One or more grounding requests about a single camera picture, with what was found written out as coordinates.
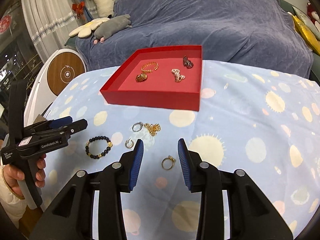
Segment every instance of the red box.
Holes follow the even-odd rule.
[[[184,56],[192,61],[193,68],[183,65]],[[137,82],[136,76],[141,74],[141,67],[154,61],[159,68],[156,71],[154,65],[145,68],[153,72],[147,73],[147,80]],[[178,68],[186,78],[175,82],[171,73],[173,68]],[[199,111],[201,80],[202,46],[138,49],[109,78],[100,92],[109,104]]]

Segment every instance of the jewelry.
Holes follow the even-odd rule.
[[[159,132],[161,130],[161,127],[158,123],[156,123],[156,124],[145,123],[143,126],[148,129],[151,136],[155,136],[157,134],[157,132]]]
[[[106,140],[108,143],[108,147],[99,155],[93,155],[89,152],[89,144],[97,141],[97,140]],[[92,158],[92,159],[100,159],[103,156],[106,156],[106,154],[111,150],[111,147],[113,146],[112,142],[110,141],[110,139],[106,136],[96,136],[93,137],[91,139],[89,139],[89,141],[87,141],[86,145],[85,145],[85,152],[87,153],[87,155]]]
[[[170,160],[170,161],[172,162],[170,168],[165,168],[165,167],[164,167],[164,162],[165,162],[166,160]],[[176,159],[169,155],[167,158],[164,158],[164,159],[163,159],[163,161],[162,161],[162,163],[161,163],[161,166],[162,166],[162,168],[163,168],[164,170],[168,171],[168,170],[171,170],[171,169],[173,168],[175,162],[176,162]]]
[[[129,138],[128,140],[125,141],[124,145],[128,148],[131,149],[134,145],[134,141],[131,140],[131,138]]]
[[[177,68],[174,68],[173,70],[171,70],[171,73],[174,75],[176,82],[180,82],[181,80],[186,78],[184,75],[180,75],[180,70]]]
[[[159,67],[158,63],[156,63],[156,62],[150,62],[150,63],[144,64],[144,65],[142,66],[142,68],[141,68],[142,73],[151,73],[151,72],[152,72],[151,69],[144,70],[146,67],[149,67],[149,66],[151,66],[151,65],[155,65],[155,71],[156,71],[156,70],[158,69],[158,67]]]
[[[137,82],[143,82],[145,80],[147,80],[148,76],[145,73],[141,73],[140,75],[136,76],[136,81]]]
[[[134,127],[135,127],[136,125],[139,125],[139,126],[140,126],[140,128],[139,128],[138,130],[135,130],[135,129],[134,129]],[[134,131],[134,132],[139,132],[139,131],[141,131],[142,127],[143,127],[143,123],[142,123],[142,122],[136,122],[136,123],[132,126],[132,131]]]
[[[187,56],[183,57],[183,65],[187,68],[192,68],[193,67],[193,63],[191,60],[188,60]]]

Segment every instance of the metal screw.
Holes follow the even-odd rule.
[[[78,176],[79,178],[83,177],[84,175],[85,175],[85,171],[78,171],[78,172],[77,172],[77,176]]]
[[[112,164],[112,167],[113,167],[114,169],[119,169],[119,168],[121,167],[121,163],[113,163],[113,164]]]
[[[201,168],[203,168],[203,169],[206,169],[206,168],[209,168],[209,163],[201,162],[201,163],[199,164],[199,166],[200,166]]]
[[[245,175],[245,172],[244,170],[236,170],[236,174],[240,177],[244,176]]]

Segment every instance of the gray plush toy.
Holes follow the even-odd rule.
[[[94,32],[94,44],[100,40],[103,43],[106,39],[110,38],[113,34],[131,27],[130,15],[121,15],[114,17],[107,22],[101,24]]]

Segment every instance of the curtain tie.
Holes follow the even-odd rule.
[[[79,4],[72,4],[72,9],[76,12],[78,19],[83,15],[84,1]]]

